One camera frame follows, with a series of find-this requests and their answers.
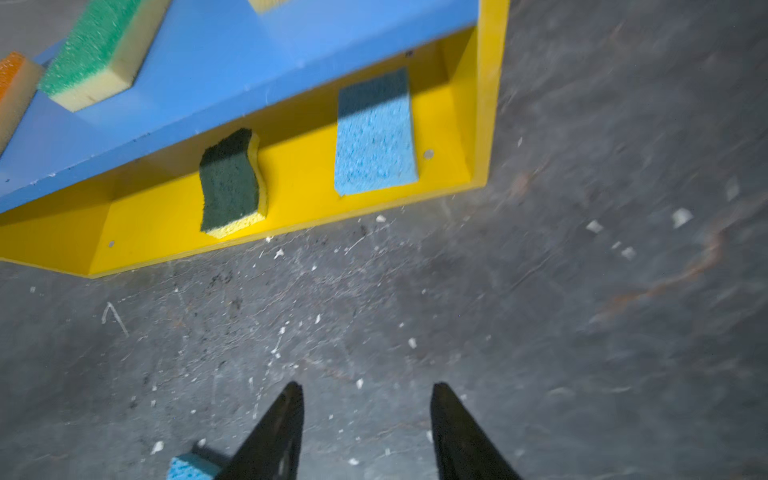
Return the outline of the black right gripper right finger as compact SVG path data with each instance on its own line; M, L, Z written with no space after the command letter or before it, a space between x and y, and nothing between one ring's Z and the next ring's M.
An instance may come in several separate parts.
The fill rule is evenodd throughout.
M439 479L522 479L445 382L433 385L430 415Z

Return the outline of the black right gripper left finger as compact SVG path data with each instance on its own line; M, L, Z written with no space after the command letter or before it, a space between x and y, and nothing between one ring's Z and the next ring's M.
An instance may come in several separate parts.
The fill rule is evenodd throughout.
M303 389L291 381L214 479L296 480L303 426Z

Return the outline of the blue sponge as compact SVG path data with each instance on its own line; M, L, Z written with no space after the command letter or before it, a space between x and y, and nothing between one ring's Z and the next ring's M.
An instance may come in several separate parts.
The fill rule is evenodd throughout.
M339 91L334 187L341 196L419 179L405 68Z
M220 470L216 464L187 453L171 459L166 480L213 480Z

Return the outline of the green scouring sponge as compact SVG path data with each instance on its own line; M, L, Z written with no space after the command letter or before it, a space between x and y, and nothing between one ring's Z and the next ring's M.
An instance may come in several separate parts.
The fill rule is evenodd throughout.
M204 151L199 164L201 232L224 239L266 219L267 190L258 147L258 135L241 128Z

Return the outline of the bright green sponge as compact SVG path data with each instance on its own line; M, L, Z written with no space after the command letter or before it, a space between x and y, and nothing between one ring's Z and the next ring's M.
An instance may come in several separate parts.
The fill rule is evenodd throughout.
M77 112L130 89L169 5L169 0L89 2L38 90Z

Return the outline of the yellow sponge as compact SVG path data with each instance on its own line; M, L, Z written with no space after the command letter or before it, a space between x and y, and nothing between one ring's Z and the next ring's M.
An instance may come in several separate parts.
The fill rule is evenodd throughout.
M286 1L287 0L248 0L250 6L257 14L266 13L269 10L284 4Z

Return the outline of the orange sponge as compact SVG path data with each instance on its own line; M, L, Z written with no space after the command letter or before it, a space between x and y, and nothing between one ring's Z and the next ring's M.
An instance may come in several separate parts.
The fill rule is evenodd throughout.
M1 153L20 124L44 72L42 65L18 52L1 60Z

